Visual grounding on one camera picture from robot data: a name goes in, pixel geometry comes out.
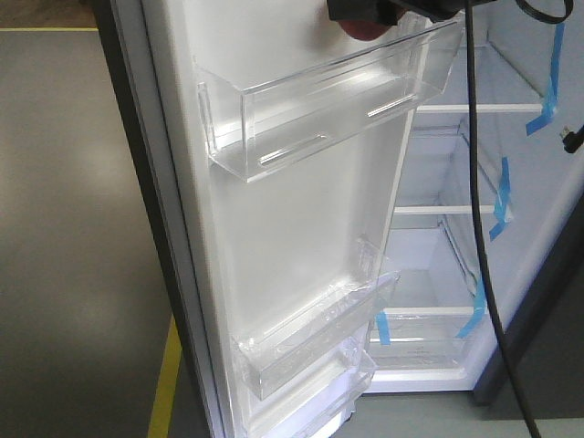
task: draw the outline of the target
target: concrete floor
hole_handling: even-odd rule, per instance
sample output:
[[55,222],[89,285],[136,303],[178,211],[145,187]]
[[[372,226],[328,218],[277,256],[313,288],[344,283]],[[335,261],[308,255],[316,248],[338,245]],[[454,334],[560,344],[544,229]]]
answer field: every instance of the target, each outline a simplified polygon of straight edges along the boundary
[[2,27],[95,27],[95,19],[88,0],[0,0]]
[[[0,59],[0,436],[145,437],[170,311],[98,35],[2,33]],[[192,403],[182,370],[172,438]],[[465,393],[357,409],[335,438],[527,437]]]

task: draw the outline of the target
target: open refrigerator door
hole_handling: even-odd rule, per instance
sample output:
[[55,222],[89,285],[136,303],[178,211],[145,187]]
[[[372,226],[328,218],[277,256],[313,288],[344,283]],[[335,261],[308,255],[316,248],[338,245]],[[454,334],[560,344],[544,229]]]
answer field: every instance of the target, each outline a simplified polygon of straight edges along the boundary
[[223,430],[330,436],[377,365],[370,321],[413,110],[462,35],[407,14],[375,42],[302,0],[143,5]]

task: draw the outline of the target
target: yellow floor line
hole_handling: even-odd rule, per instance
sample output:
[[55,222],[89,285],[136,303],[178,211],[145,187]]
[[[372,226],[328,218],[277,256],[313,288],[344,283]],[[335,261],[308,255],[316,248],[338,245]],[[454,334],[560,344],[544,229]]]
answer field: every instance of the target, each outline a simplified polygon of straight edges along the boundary
[[174,318],[171,318],[164,356],[162,357],[161,373],[158,377],[154,404],[152,405],[148,438],[167,438],[168,436],[180,362],[181,342],[176,331]]
[[0,32],[97,32],[96,27],[0,27]]

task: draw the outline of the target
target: blue tape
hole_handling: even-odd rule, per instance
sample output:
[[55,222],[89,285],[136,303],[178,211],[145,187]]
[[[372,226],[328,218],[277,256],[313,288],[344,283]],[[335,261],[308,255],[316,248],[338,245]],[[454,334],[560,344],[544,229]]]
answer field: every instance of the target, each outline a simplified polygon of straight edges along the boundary
[[377,324],[377,330],[380,332],[380,343],[381,345],[390,345],[390,325],[387,322],[387,316],[385,312],[380,312],[375,316],[375,322]]
[[556,25],[554,35],[554,50],[551,55],[549,80],[547,82],[546,97],[544,99],[541,115],[531,120],[527,125],[527,135],[531,135],[552,122],[558,109],[558,83],[559,83],[559,56],[564,40],[565,23]]
[[511,193],[511,179],[509,178],[509,160],[507,157],[501,159],[501,181],[496,193],[494,215],[497,224],[489,231],[491,242],[494,241],[507,226],[507,207],[509,205],[509,196]]
[[481,278],[476,285],[476,295],[474,295],[474,311],[473,315],[470,317],[468,322],[460,329],[458,334],[456,335],[457,338],[464,339],[466,338],[471,331],[475,329],[483,315],[485,314],[485,306],[486,306],[486,299],[485,299],[485,285],[483,284],[483,279]]

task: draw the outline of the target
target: power cord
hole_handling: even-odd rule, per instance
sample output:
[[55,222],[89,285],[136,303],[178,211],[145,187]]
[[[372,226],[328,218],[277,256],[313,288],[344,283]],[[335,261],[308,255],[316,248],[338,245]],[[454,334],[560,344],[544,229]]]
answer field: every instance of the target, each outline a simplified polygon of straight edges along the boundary
[[480,201],[478,194],[478,116],[476,112],[476,80],[475,80],[475,38],[473,27],[472,0],[464,0],[465,23],[466,23],[466,76],[468,87],[468,108],[469,108],[469,129],[470,129],[470,194],[473,211],[474,241],[480,266],[483,284],[485,285],[485,299],[489,309],[489,315],[495,330],[496,341],[511,381],[513,392],[515,393],[519,409],[523,414],[523,419],[532,438],[541,438],[536,421],[527,402],[521,381],[516,373],[515,365],[509,354],[505,331],[501,323],[501,318],[496,307],[495,293],[489,273],[488,260],[485,251],[485,240],[483,238],[483,224],[480,213]]
[[515,0],[517,6],[521,8],[523,12],[532,16],[537,21],[541,21],[542,23],[548,23],[549,25],[559,25],[561,22],[565,21],[572,14],[572,10],[574,9],[574,0],[564,0],[564,6],[566,12],[563,16],[551,16],[549,14],[543,13],[537,10],[535,7],[530,5],[526,0]]

